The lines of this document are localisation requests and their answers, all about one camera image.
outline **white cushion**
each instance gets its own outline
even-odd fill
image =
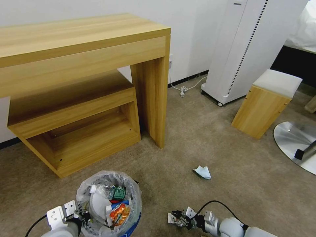
[[[302,79],[283,72],[266,70],[254,83],[254,86],[293,98]]]

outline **white air purifier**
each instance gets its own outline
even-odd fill
[[[307,0],[228,0],[202,93],[222,106],[269,69]]]

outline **wooden desk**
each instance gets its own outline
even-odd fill
[[[21,98],[130,65],[140,124],[163,148],[170,32],[131,14],[0,28],[0,97]]]

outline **floor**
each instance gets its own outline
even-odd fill
[[[316,176],[279,150],[273,128],[288,120],[316,125],[315,115],[303,108],[315,91],[301,87],[260,140],[230,125],[243,99],[220,108],[200,94],[199,86],[184,98],[178,92],[168,89],[164,149],[143,134],[139,143],[64,179],[22,143],[0,150],[1,236],[24,236],[47,210],[74,199],[81,182],[100,170],[123,171],[140,182],[142,218],[132,236],[201,236],[201,230],[167,224],[167,213],[188,205],[198,210],[212,199],[224,202],[244,223],[279,237],[314,236]],[[211,180],[192,171],[198,165],[209,167]],[[206,210],[231,216],[217,203]],[[48,230],[41,221],[29,236]]]

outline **chip bag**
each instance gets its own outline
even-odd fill
[[[113,225],[121,225],[126,220],[130,213],[130,207],[121,203],[117,205],[110,213],[110,218],[112,219]]]

